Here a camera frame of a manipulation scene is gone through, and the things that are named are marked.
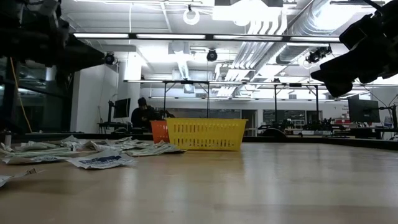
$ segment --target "computer monitor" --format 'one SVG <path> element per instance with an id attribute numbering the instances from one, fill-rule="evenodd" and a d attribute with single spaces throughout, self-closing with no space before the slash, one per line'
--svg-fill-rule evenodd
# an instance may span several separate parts
<path id="1" fill-rule="evenodd" d="M 128 118 L 130 115 L 130 98 L 114 102 L 113 118 Z"/>
<path id="2" fill-rule="evenodd" d="M 380 123 L 378 101 L 348 99 L 348 109 L 351 122 Z"/>

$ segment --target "yellow basket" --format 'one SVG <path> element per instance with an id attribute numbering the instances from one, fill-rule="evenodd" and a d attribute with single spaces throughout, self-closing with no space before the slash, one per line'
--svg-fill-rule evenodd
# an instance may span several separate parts
<path id="1" fill-rule="evenodd" d="M 179 149 L 240 150 L 245 119 L 167 118 L 170 143 Z"/>

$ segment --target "wooden table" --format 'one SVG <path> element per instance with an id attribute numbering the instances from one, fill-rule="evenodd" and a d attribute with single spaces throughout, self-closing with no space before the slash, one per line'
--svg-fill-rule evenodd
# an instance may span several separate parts
<path id="1" fill-rule="evenodd" d="M 46 171 L 0 188 L 0 223 L 398 223 L 398 154 L 377 149 L 247 143 L 137 167 L 0 174 L 30 167 Z"/>

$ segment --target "black jacket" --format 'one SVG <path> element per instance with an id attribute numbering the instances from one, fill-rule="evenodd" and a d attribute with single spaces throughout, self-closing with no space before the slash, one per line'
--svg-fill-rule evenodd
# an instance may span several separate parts
<path id="1" fill-rule="evenodd" d="M 150 129 L 150 121 L 155 121 L 159 119 L 159 115 L 151 106 L 147 106 L 146 110 L 140 110 L 139 108 L 136 108 L 131 114 L 131 123 L 135 128 Z"/>

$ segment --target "plastic basket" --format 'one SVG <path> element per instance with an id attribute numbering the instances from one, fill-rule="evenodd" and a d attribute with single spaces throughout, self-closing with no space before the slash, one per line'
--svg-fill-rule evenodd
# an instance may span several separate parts
<path id="1" fill-rule="evenodd" d="M 170 143 L 179 149 L 240 150 L 245 119 L 167 118 Z"/>
<path id="2" fill-rule="evenodd" d="M 152 135 L 155 143 L 161 141 L 170 142 L 166 121 L 150 121 L 150 125 L 152 126 Z"/>

